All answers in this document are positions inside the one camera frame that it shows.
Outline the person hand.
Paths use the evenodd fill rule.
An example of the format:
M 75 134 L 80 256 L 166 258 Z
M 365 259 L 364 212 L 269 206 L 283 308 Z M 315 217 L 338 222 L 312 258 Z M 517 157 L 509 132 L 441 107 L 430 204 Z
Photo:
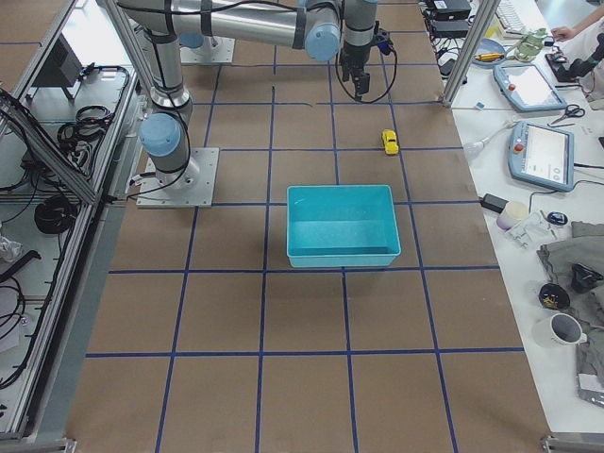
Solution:
M 578 32 L 574 27 L 560 26 L 551 29 L 552 37 L 557 42 L 565 42 L 574 38 Z

